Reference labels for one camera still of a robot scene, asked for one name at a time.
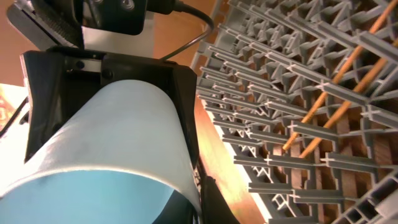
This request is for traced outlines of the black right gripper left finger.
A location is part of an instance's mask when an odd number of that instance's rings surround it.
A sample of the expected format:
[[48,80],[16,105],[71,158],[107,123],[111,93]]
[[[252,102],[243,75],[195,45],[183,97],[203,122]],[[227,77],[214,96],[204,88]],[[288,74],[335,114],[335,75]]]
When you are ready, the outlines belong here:
[[101,89],[102,59],[103,54],[95,51],[21,55],[30,106],[25,162]]

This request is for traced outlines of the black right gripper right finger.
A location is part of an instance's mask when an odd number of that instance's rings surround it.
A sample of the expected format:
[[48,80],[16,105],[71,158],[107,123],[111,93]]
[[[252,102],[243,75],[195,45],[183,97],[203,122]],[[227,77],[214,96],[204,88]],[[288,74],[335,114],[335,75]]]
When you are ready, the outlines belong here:
[[199,174],[202,223],[237,223],[214,178],[207,175],[199,156],[195,126],[195,84],[197,75],[175,62],[138,56],[106,54],[101,59],[101,84],[140,80],[163,90],[176,107],[192,167]]

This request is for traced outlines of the light blue plastic cup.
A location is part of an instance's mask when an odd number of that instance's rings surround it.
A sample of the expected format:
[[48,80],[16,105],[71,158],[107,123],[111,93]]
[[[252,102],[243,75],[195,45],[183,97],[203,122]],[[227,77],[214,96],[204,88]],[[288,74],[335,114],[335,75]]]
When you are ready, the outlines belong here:
[[1,190],[2,223],[179,223],[201,213],[177,110],[139,80],[100,89]]

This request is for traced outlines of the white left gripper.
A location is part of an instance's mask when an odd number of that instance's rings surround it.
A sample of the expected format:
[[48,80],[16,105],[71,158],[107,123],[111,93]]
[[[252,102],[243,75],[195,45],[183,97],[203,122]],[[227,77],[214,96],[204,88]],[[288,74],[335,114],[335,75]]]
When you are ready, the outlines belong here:
[[15,0],[6,16],[40,50],[84,44],[86,50],[154,54],[154,13],[147,1]]

